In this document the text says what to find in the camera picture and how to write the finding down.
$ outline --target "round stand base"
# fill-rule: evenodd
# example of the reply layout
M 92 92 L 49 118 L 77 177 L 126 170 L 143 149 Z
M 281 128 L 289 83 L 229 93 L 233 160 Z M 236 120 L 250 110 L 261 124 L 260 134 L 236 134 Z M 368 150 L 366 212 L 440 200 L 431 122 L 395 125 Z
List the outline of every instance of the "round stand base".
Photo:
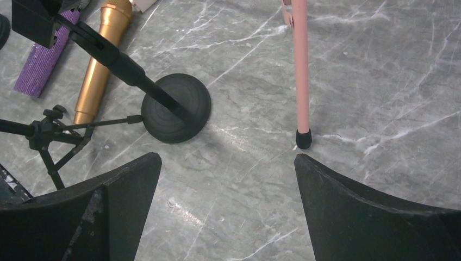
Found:
M 192 139 L 210 118 L 211 97 L 207 87 L 197 78 L 182 73 L 167 75 L 156 84 L 181 104 L 189 112 L 191 119 L 187 122 L 180 120 L 146 95 L 142 102 L 141 115 L 147 131 L 154 138 L 168 144 Z
M 10 20 L 0 14 L 0 49 L 3 48 L 10 36 L 11 24 Z

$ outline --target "pink cane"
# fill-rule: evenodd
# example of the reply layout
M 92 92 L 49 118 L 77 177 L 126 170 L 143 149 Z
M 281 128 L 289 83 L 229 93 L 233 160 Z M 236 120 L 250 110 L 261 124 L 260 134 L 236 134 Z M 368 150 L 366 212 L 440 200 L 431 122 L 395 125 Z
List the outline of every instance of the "pink cane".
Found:
M 286 5 L 292 5 L 293 15 L 287 12 Z M 282 7 L 285 22 L 293 27 L 293 39 L 295 43 L 296 106 L 298 117 L 296 145 L 300 149 L 306 149 L 312 144 L 312 133 L 309 128 L 307 0 L 282 0 Z

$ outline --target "gold microphone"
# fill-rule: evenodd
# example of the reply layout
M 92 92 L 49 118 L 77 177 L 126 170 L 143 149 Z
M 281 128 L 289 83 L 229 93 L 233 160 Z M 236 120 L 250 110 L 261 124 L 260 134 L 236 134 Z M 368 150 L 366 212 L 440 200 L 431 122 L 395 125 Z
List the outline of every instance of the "gold microphone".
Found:
M 107 0 L 101 7 L 99 34 L 118 46 L 132 19 L 129 0 Z M 90 123 L 96 117 L 110 71 L 93 57 L 86 69 L 80 96 L 75 107 L 75 124 Z

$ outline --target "gray marble floor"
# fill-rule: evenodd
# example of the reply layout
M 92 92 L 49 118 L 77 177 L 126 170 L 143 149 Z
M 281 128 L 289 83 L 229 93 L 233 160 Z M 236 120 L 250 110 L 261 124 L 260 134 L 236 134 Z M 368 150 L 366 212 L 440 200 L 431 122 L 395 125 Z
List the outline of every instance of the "gray marble floor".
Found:
M 280 1 L 159 0 L 121 49 L 158 79 L 189 73 L 213 114 L 197 138 L 162 144 L 143 125 L 101 127 L 62 170 L 66 185 L 158 152 L 161 178 L 137 260 L 314 260 L 296 183 L 292 31 Z M 83 19 L 99 26 L 93 1 Z M 0 0 L 11 17 L 11 3 Z M 461 2 L 309 2 L 310 109 L 304 151 L 380 191 L 461 209 Z M 73 109 L 89 56 L 70 43 L 42 98 L 13 91 L 32 43 L 0 51 L 0 117 L 30 123 Z M 140 112 L 143 93 L 111 78 L 99 119 Z M 33 195 L 54 190 L 24 138 L 0 134 L 0 162 Z M 62 156 L 67 146 L 52 151 Z

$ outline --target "purple glitter object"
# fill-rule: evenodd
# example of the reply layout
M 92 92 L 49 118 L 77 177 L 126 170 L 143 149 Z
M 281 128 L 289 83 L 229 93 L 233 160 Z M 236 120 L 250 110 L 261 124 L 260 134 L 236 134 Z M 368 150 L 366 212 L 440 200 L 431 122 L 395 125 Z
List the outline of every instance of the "purple glitter object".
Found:
M 66 11 L 62 15 L 73 24 L 76 24 L 80 18 L 80 12 L 77 10 Z M 16 85 L 14 86 L 15 91 L 32 97 L 39 97 L 43 92 L 54 66 L 69 39 L 69 30 L 61 27 L 56 31 L 55 36 L 58 39 L 56 40 L 56 44 L 50 49 L 34 44 L 26 64 L 16 81 Z

